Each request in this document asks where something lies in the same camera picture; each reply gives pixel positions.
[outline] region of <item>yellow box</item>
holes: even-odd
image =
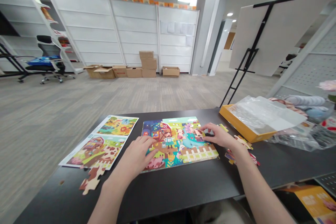
[[[239,131],[243,137],[249,141],[250,143],[263,141],[266,139],[269,139],[271,136],[273,136],[276,131],[264,133],[264,134],[256,134],[251,130],[249,127],[247,127],[244,123],[242,123],[237,117],[235,117],[228,108],[231,107],[230,105],[223,105],[219,111],[219,113],[229,122],[233,125],[233,127],[236,128],[236,130]]]

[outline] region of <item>easel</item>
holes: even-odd
[[[249,71],[249,67],[250,67],[250,65],[251,65],[251,63],[252,63],[252,61],[253,61],[253,59],[255,58],[255,56],[256,56],[258,50],[259,50],[259,48],[257,48],[257,45],[258,45],[259,39],[260,39],[260,37],[261,37],[261,34],[262,34],[263,30],[264,30],[264,27],[265,27],[265,25],[266,25],[266,23],[267,23],[267,20],[268,20],[270,14],[271,14],[271,11],[272,11],[272,9],[273,9],[273,6],[274,6],[275,4],[282,3],[282,2],[288,2],[288,1],[292,1],[292,0],[275,0],[275,1],[270,1],[270,2],[259,3],[259,4],[255,4],[255,5],[253,5],[253,8],[258,8],[258,7],[261,7],[261,6],[266,6],[266,5],[268,5],[268,8],[267,8],[265,17],[264,17],[264,19],[263,19],[262,22],[261,22],[261,25],[260,25],[260,27],[259,27],[257,36],[256,36],[256,38],[255,38],[255,40],[254,40],[254,42],[253,42],[252,48],[247,48],[247,50],[246,50],[246,52],[245,52],[245,54],[244,54],[244,57],[243,57],[243,59],[242,59],[241,62],[240,62],[239,67],[238,67],[238,68],[235,68],[235,69],[237,70],[237,71],[236,71],[236,74],[235,74],[234,77],[233,77],[233,80],[232,80],[232,82],[231,82],[231,84],[230,84],[230,87],[227,89],[227,92],[226,92],[226,94],[225,94],[225,96],[224,96],[224,99],[223,99],[222,103],[220,104],[220,107],[223,105],[224,100],[226,99],[226,97],[227,97],[227,95],[228,95],[228,93],[229,93],[229,90],[230,90],[230,89],[233,89],[233,90],[234,90],[234,91],[233,91],[233,94],[231,95],[231,98],[230,98],[230,100],[229,100],[229,102],[228,102],[228,104],[230,104],[230,102],[231,102],[233,96],[235,95],[235,93],[236,93],[236,91],[237,91],[237,89],[238,89],[240,83],[242,82],[242,80],[243,80],[243,78],[244,78],[244,76],[245,76],[245,74],[246,74],[247,72],[250,72],[250,73],[253,73],[253,74],[255,73],[255,72]],[[245,58],[246,58],[246,56],[247,56],[248,53],[249,53],[249,55],[248,55],[247,60],[246,60],[246,62],[245,62],[245,66],[244,66],[243,69],[240,69],[240,68],[242,67],[242,64],[243,64],[243,62],[244,62],[244,60],[245,60]],[[239,80],[237,86],[233,88],[233,87],[232,87],[233,82],[235,81],[235,79],[236,79],[236,77],[237,77],[239,71],[243,71],[244,73],[243,73],[243,75],[241,76],[241,78],[240,78],[240,80]]]

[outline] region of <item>puzzle board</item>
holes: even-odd
[[[213,144],[203,141],[201,125],[196,117],[182,117],[145,121],[142,135],[155,140],[147,154],[158,149],[143,172],[180,166],[218,157]]]
[[[110,170],[137,120],[107,116],[59,165]]]

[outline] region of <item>cartoon farmer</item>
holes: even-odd
[[[166,142],[166,145],[168,146],[168,149],[170,149],[170,147],[172,145],[174,145],[173,138],[171,136],[172,134],[170,132],[166,132],[163,135],[165,136],[164,141]]]

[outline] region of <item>cardboard box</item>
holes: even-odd
[[[165,77],[179,77],[180,69],[175,66],[164,66],[162,67],[162,74]]]
[[[332,210],[336,202],[321,186],[280,189],[276,195],[299,223],[336,223],[336,212]]]
[[[99,74],[100,79],[114,79],[114,72],[111,66],[102,66],[94,71],[95,73]]]
[[[154,52],[153,51],[139,51],[140,59],[142,60],[152,60],[154,59]]]
[[[141,68],[126,68],[126,72],[129,78],[142,78]]]
[[[249,127],[247,127],[244,123],[242,123],[237,117],[235,117],[228,108],[231,107],[230,105],[223,105],[219,111],[219,113],[229,122],[233,125],[233,127],[238,130],[242,136],[249,141],[250,143],[263,141],[266,139],[269,139],[271,136],[273,136],[276,131],[271,131],[264,134],[256,134],[253,130],[251,130]]]
[[[116,78],[127,77],[126,66],[124,65],[113,66],[113,72]]]
[[[87,67],[85,66],[83,68],[86,69],[90,78],[100,79],[100,74],[98,72],[95,72],[95,70],[97,70],[100,67],[102,67],[102,65],[90,65]]]
[[[142,69],[152,69],[152,70],[156,70],[157,69],[157,63],[156,63],[156,59],[143,59],[141,60],[141,64],[142,64]]]
[[[155,78],[156,70],[154,69],[142,69],[142,77],[144,78]]]

